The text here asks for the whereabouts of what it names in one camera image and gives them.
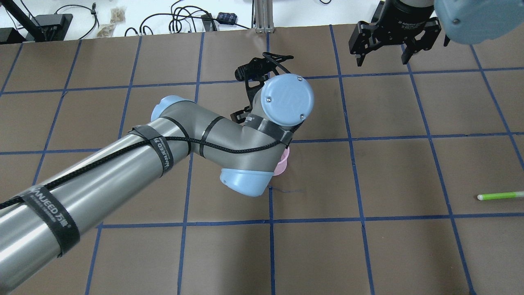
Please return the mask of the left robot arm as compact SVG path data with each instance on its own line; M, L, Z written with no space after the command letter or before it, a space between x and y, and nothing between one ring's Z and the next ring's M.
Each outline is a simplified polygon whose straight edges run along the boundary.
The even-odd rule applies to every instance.
M192 100L164 97L149 123L1 205L2 295L191 154L221 166L220 181L230 189L260 196L313 105L309 82L293 73L270 78L241 124Z

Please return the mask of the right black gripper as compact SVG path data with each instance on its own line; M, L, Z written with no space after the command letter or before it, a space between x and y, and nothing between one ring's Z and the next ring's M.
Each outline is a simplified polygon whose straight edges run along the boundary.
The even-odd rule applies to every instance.
M421 50L430 50L440 32L440 21L431 18L434 0L382 0L375 10L375 23L358 22L350 36L350 54L361 67L365 57L384 45L406 48L401 56L403 64ZM420 39L416 37L423 32Z

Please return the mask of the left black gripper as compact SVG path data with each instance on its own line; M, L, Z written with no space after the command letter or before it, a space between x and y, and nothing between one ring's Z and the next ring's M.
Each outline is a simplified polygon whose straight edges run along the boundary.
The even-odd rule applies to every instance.
M246 121L247 116L251 113L252 108L243 108L230 114L230 118L234 123L242 124Z

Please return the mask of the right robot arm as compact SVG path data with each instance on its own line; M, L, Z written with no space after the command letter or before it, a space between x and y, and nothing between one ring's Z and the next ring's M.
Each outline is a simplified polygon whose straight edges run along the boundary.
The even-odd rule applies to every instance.
M405 45L401 62L430 50L441 31L444 46L497 39L523 23L522 0L384 0L372 22L359 21L349 51L362 66L365 57L387 45Z

